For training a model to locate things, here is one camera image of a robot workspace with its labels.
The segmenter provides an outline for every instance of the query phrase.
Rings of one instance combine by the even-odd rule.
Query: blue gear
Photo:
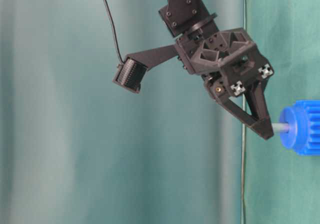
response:
[[[301,156],[320,156],[320,100],[298,100],[279,119],[289,131],[280,133],[282,144]]]

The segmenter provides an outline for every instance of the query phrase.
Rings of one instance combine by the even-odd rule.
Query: teal backdrop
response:
[[[203,1],[243,25],[243,0]],[[122,55],[173,43],[166,3],[109,0]],[[117,64],[102,0],[0,0],[0,223],[240,223],[240,122],[176,59],[138,95]]]
[[[320,0],[247,0],[247,30],[275,75],[265,96],[276,122],[296,100],[320,98]],[[320,159],[286,150],[279,136],[248,131],[245,217],[248,224],[320,223]]]

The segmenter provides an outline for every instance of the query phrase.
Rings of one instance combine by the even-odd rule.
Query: metal shaft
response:
[[[288,123],[272,123],[272,128],[275,133],[287,133],[290,126]]]

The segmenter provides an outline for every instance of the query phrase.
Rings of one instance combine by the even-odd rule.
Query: fabric backdrop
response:
[[[242,26],[243,0],[203,1]],[[123,56],[173,43],[166,3],[109,0]],[[1,224],[240,222],[240,122],[176,59],[113,84],[102,0],[0,0],[0,45]]]
[[[266,88],[273,121],[296,100],[319,99],[320,0],[247,0],[247,29],[275,75]],[[320,158],[286,150],[279,136],[248,131],[247,224],[320,223]]]

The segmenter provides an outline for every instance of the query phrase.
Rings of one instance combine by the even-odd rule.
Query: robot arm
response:
[[[132,53],[114,82],[134,93],[147,71],[178,56],[190,75],[201,76],[209,95],[264,139],[274,135],[264,91],[274,70],[243,28],[219,31],[202,0],[168,0],[159,14],[175,44]],[[245,95],[251,114],[230,98]]]

